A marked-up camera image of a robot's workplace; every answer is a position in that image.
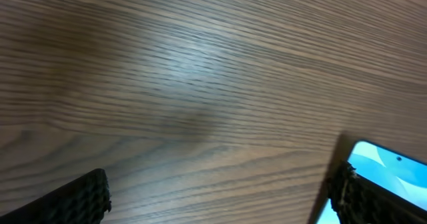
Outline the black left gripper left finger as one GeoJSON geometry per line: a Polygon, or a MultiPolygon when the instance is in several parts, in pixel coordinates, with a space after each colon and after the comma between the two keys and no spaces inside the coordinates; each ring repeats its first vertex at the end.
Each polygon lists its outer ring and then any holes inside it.
{"type": "Polygon", "coordinates": [[[94,169],[1,216],[1,224],[100,224],[110,197],[105,171],[94,169]]]}

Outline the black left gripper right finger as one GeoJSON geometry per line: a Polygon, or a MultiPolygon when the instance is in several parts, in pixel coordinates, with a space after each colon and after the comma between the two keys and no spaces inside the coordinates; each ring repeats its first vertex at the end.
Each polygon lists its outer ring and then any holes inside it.
{"type": "Polygon", "coordinates": [[[327,179],[341,224],[426,224],[426,211],[356,173],[343,161],[327,179]]]}

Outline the blue Samsung Galaxy phone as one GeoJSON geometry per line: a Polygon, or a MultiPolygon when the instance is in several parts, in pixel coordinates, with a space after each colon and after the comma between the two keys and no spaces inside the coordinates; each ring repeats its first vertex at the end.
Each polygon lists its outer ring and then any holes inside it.
{"type": "Polygon", "coordinates": [[[426,164],[371,141],[341,137],[336,143],[310,223],[341,224],[328,199],[327,179],[346,161],[356,173],[426,211],[426,164]]]}

